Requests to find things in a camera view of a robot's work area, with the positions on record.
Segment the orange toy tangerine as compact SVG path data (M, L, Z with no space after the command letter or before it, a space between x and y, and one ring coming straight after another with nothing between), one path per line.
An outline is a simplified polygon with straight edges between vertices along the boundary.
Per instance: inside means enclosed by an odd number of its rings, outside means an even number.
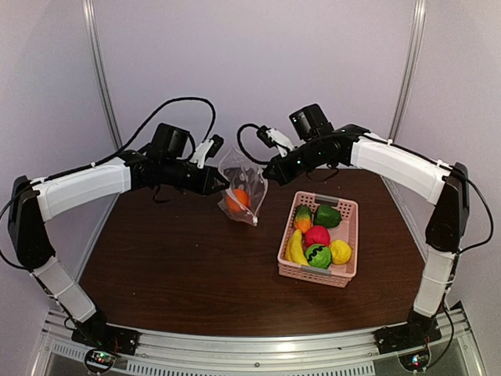
M250 198L245 190L234 189L232 197L229 195L225 198L227 208L233 213L242 212L244 209L251 207Z

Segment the clear zip top bag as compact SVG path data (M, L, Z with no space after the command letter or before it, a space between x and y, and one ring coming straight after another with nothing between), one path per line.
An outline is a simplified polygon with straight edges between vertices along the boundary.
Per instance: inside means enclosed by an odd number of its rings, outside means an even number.
M229 188L221 192L222 199L218 202L220 209L233 221L257 226L258 214L269 188L268 180L262 175L261 166L245 157L233 146L219 162L218 171L230 183ZM250 208L239 213L233 213L227 208L225 198L227 195L232 197L234 189L247 192Z

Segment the orange green toy carrot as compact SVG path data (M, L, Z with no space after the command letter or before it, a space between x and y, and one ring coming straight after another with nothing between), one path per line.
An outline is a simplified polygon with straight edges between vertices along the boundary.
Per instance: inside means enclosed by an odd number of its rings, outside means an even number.
M309 206L301 204L295 208L294 228L306 234L312 227L312 211Z

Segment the red toy apple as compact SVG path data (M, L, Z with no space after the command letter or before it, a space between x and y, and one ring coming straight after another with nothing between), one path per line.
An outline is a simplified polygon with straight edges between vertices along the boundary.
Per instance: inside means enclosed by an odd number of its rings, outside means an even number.
M324 226L313 226L305 234L305 246L308 248L314 244L330 245L330 233Z

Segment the yellow toy lemon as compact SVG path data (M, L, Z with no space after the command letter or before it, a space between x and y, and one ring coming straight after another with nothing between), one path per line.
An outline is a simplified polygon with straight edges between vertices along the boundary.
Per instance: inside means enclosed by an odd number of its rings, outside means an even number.
M347 264L352 256L352 249L343 240L334 240L330 243L331 262L334 265Z

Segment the yellow toy banana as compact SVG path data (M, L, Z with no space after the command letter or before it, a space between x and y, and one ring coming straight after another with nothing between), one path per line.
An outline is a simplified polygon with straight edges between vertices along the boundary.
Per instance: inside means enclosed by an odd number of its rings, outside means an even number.
M308 261L305 258L305 253L302 247L301 230L295 230L290 236L286 245L285 259L288 262L294 262L302 266L308 266Z

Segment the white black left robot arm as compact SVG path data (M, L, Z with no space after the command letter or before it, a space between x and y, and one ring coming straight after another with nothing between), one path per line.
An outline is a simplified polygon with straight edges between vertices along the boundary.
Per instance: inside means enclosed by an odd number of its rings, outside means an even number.
M22 269L31 273L75 320L76 328L96 348L112 342L106 315L84 292L56 257L45 224L56 216L103 197L172 186L202 196L229 188L229 182L206 160L221 149L224 139L214 135L193 146L183 157L190 132L161 123L152 140L139 150L125 150L102 164L76 168L68 174L13 184L8 231Z

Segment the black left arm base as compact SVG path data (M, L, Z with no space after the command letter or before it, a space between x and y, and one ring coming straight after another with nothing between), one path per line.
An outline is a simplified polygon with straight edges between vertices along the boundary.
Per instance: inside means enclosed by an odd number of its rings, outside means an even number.
M85 322L74 320L73 342L105 350L109 353L134 356L139 342L139 332L107 323L106 314L97 311Z

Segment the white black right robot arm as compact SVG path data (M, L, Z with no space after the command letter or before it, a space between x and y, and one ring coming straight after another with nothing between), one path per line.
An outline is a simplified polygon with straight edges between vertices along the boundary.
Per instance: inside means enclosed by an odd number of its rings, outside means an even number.
M421 157L358 125L335 129L316 103L292 113L290 122L303 142L300 146L275 128L258 127L258 138L279 151L265 162L266 179L285 185L321 165L345 165L390 179L434 206L425 230L427 261L422 280L401 331L407 345L419 345L431 333L459 258L469 216L466 167Z

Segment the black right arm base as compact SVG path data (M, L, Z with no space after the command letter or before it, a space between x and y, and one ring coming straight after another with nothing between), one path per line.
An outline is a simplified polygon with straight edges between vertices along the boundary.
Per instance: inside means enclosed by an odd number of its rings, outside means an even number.
M411 308L405 323L375 330L373 336L379 354L401 352L441 339L437 321L437 314L441 311L442 303L431 316L425 316Z

